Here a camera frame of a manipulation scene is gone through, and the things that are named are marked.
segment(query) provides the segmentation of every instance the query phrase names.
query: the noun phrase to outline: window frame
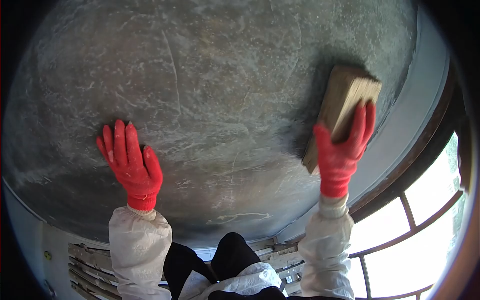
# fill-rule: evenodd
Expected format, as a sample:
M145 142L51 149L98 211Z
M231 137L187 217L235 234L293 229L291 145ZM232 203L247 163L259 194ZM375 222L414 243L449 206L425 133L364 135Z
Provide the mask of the window frame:
M399 197L410 227L407 233L393 240L357 253L352 253L349 256L349 258L358 257L360 259L363 271L367 297L356 298L358 300L394 300L410 296L416 296L416 300L419 300L420 294L431 289L433 286L432 284L402 295L373 298L368 268L365 263L365 255L394 246L421 232L443 216L464 194L461 190L457 191L441 209L418 225L415 224L408 199L405 195L405 190L432 165L448 144L452 134L460 129L460 124L467 118L465 107L463 106L463 95L459 85L454 79L455 77L454 68L450 65L450 71L440 102L413 148L383 183L365 194L350 208L350 215L354 222L357 223Z

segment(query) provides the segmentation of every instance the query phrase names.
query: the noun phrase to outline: person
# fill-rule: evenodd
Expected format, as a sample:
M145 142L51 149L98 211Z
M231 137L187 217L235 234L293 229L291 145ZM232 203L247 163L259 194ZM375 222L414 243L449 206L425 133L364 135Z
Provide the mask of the person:
M348 279L353 220L346 206L348 183L357 169L375 124L375 105L355 109L349 138L332 144L330 132L315 125L321 176L319 210L309 220L298 245L305 260L303 297L353 300ZM285 299L275 270L262 263L245 239L227 234L218 244L209 268L195 252L172 242L167 220L155 210L163 174L150 146L139 147L130 122L107 125L97 145L117 180L127 191L127 205L114 210L108 224L110 255L123 300ZM160 287L162 273L169 290Z

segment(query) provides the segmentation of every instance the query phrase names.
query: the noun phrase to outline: black pants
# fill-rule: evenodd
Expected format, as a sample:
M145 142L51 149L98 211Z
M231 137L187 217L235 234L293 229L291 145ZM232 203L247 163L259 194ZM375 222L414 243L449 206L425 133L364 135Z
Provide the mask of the black pants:
M165 258L163 274L170 287L174 300L180 292L192 271L205 276L212 284L236 277L251 264L259 263L260 258L253 252L245 239L238 233L226 234L218 243L217 250L211 262L213 274L203 260L192 249L177 244L170 246Z

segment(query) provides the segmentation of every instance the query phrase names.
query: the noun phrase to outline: hand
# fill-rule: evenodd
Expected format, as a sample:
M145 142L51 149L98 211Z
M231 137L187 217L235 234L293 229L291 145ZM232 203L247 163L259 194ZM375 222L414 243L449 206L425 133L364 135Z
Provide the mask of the hand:
M317 141L320 192L331 198L341 198L348 193L350 177L357 170L375 126L375 104L361 102L355 108L352 129L348 140L332 144L329 130L322 124L314 125Z
M144 147L142 156L133 124L130 122L125 127L122 120L117 120L115 142L110 127L105 125L103 138L97 137L96 144L117 180L126 189L128 205L140 211L152 210L162 185L163 174L152 147Z

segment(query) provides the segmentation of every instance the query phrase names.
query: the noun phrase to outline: red glove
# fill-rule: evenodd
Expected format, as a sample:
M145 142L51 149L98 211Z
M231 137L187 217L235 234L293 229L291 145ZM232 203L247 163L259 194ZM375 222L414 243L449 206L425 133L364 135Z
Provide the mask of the red glove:
M320 192L331 198L341 198L348 193L350 177L357 170L367 142L375 126L375 105L361 102L355 108L350 137L344 143L332 144L329 130L324 125L314 125L313 134L318 148Z
M133 124L130 122L125 127L122 120L115 122L115 144L110 127L105 125L103 139L97 137L96 144L117 180L127 190L128 205L141 211L152 210L162 185L163 174L152 147L144 147L142 157L137 130Z

